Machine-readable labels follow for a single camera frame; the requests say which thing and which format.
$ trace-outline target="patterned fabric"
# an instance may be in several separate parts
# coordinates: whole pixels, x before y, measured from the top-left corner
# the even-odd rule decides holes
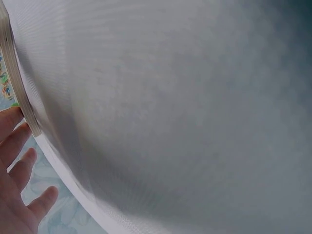
[[[10,107],[13,103],[13,100],[4,99],[0,95],[1,110]],[[41,222],[39,234],[106,234],[66,188],[33,137],[27,141],[16,160],[19,160],[20,156],[31,147],[36,149],[38,159],[30,182],[22,192],[23,201],[26,204],[30,203],[51,185],[58,187],[59,190],[58,200],[47,217]]]

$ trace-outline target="white fabric edge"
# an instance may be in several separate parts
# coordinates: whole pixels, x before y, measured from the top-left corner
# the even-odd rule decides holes
[[[75,198],[90,214],[90,216],[108,234],[130,234],[128,230],[124,229],[114,219],[110,218],[104,212],[101,212],[101,210],[96,206],[96,203],[91,202],[89,198],[81,191],[76,182],[73,180],[73,175],[71,175],[70,171],[64,166],[64,164],[53,152],[44,134],[36,137],[35,140],[39,147],[42,149],[45,157],[47,158],[53,169],[56,171],[66,187],[69,189],[69,191],[75,196]]]

